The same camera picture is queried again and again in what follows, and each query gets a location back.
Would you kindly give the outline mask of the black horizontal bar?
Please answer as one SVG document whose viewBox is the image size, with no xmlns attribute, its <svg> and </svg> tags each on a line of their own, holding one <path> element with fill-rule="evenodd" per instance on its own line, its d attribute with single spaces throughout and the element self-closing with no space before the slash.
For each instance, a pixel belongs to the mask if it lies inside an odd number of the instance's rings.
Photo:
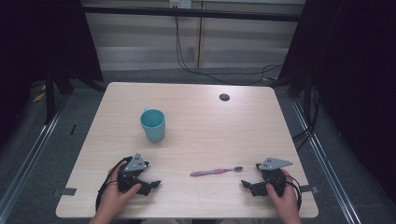
<svg viewBox="0 0 396 224">
<path fill-rule="evenodd" d="M 161 7 L 115 7 L 105 5 L 82 5 L 87 13 L 106 13 L 121 15 L 174 16 L 210 19 L 233 19 L 251 21 L 300 21 L 303 17 L 290 14 L 268 14 L 256 12 L 234 12 L 206 9 L 183 9 Z"/>
</svg>

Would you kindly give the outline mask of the pink grey toothbrush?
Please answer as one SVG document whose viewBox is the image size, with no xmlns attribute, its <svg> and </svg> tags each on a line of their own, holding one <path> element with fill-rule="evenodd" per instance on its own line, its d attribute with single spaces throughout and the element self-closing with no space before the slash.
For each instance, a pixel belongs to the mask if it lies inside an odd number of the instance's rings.
<svg viewBox="0 0 396 224">
<path fill-rule="evenodd" d="M 222 175 L 228 172 L 241 172 L 243 170 L 242 166 L 236 166 L 234 168 L 219 168 L 214 170 L 207 170 L 207 171 L 197 171 L 190 173 L 191 177 L 199 177 L 205 175 Z"/>
</svg>

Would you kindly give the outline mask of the person's left hand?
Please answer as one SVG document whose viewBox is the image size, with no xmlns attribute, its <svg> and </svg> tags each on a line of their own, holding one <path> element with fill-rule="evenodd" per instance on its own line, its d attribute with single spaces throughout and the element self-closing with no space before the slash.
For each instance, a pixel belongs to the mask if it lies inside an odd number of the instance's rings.
<svg viewBox="0 0 396 224">
<path fill-rule="evenodd" d="M 123 165 L 120 164 L 108 180 L 108 185 L 103 192 L 100 205 L 94 216 L 116 217 L 124 206 L 136 195 L 141 185 L 136 184 L 127 192 L 120 192 L 118 188 L 118 171 Z"/>
</svg>

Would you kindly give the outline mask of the black metal stand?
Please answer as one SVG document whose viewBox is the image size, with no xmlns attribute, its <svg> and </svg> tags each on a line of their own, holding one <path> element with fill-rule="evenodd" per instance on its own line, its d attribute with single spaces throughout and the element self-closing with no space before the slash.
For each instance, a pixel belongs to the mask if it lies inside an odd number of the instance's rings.
<svg viewBox="0 0 396 224">
<path fill-rule="evenodd" d="M 47 116 L 45 123 L 49 124 L 55 116 L 55 89 L 57 87 L 61 94 L 71 94 L 74 88 L 69 80 L 68 72 L 64 66 L 49 67 L 45 75 Z"/>
<path fill-rule="evenodd" d="M 304 94 L 303 115 L 307 128 L 312 127 L 311 123 L 311 95 L 312 95 L 311 76 L 305 72 L 298 72 L 291 76 L 288 95 L 291 98 L 297 98 L 300 93 Z"/>
</svg>

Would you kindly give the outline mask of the white wall socket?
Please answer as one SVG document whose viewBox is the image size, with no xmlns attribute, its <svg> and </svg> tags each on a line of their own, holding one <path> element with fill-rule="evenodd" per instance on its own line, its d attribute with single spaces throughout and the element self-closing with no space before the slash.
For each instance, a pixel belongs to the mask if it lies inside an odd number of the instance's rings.
<svg viewBox="0 0 396 224">
<path fill-rule="evenodd" d="M 169 0 L 170 8 L 191 9 L 191 0 Z"/>
</svg>

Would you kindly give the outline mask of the person's right hand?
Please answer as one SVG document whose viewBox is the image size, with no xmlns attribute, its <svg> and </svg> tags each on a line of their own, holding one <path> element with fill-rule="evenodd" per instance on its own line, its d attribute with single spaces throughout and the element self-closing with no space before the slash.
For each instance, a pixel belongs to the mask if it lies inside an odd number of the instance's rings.
<svg viewBox="0 0 396 224">
<path fill-rule="evenodd" d="M 278 216 L 282 219 L 300 218 L 297 206 L 297 196 L 294 187 L 287 184 L 284 193 L 279 197 L 271 184 L 266 185 L 268 196 L 270 197 Z"/>
</svg>

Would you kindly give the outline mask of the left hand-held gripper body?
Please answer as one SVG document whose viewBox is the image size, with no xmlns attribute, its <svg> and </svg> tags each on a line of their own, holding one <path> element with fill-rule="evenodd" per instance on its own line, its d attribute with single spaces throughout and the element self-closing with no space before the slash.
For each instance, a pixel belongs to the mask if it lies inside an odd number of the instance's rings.
<svg viewBox="0 0 396 224">
<path fill-rule="evenodd" d="M 118 188 L 120 192 L 127 192 L 136 184 L 149 187 L 149 184 L 139 180 L 138 176 L 147 168 L 147 163 L 139 153 L 126 159 L 126 163 L 118 171 Z"/>
</svg>

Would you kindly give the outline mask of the aluminium floor rail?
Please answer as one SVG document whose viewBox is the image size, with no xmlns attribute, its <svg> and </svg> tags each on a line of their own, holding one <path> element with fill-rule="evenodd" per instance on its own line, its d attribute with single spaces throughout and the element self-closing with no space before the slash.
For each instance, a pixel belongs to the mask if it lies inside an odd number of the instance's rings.
<svg viewBox="0 0 396 224">
<path fill-rule="evenodd" d="M 341 184 L 336 172 L 334 171 L 322 144 L 318 140 L 318 136 L 313 131 L 311 131 L 308 133 L 307 139 L 309 140 L 309 144 L 316 154 L 318 163 L 326 176 L 327 182 L 332 189 L 332 193 L 338 202 L 338 205 L 340 206 L 347 223 L 362 224 L 357 210 L 355 209 L 352 201 L 350 201 L 345 188 Z"/>
<path fill-rule="evenodd" d="M 29 154 L 23 161 L 23 164 L 18 169 L 18 172 L 13 178 L 10 186 L 0 199 L 0 223 L 6 222 L 7 217 L 10 214 L 15 202 L 18 200 L 18 197 L 25 182 L 27 181 L 29 174 L 31 173 L 36 161 L 38 160 L 38 157 L 40 156 L 45 145 L 50 139 L 50 136 L 55 129 L 60 115 L 64 110 L 65 105 L 68 103 L 68 100 L 69 95 L 61 97 L 59 107 L 55 110 L 52 118 L 44 124 L 39 136 L 35 140 L 35 143 L 30 148 Z"/>
</svg>

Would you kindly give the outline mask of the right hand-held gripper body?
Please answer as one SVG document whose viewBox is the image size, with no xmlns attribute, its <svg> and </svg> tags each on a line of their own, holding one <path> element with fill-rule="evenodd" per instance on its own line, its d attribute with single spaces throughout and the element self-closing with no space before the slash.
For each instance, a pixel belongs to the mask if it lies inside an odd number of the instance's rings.
<svg viewBox="0 0 396 224">
<path fill-rule="evenodd" d="M 271 184 L 277 195 L 281 197 L 286 187 L 286 175 L 282 168 L 292 165 L 291 161 L 285 161 L 276 158 L 267 158 L 262 163 L 257 163 L 256 168 L 262 173 L 262 182 Z"/>
</svg>

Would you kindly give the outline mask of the teal cup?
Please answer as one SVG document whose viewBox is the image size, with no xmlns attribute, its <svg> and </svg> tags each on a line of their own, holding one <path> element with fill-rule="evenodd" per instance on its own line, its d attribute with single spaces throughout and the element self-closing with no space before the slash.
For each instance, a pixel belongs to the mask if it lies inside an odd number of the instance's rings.
<svg viewBox="0 0 396 224">
<path fill-rule="evenodd" d="M 164 139 L 165 115 L 161 110 L 145 108 L 140 117 L 140 124 L 150 142 L 158 143 Z"/>
</svg>

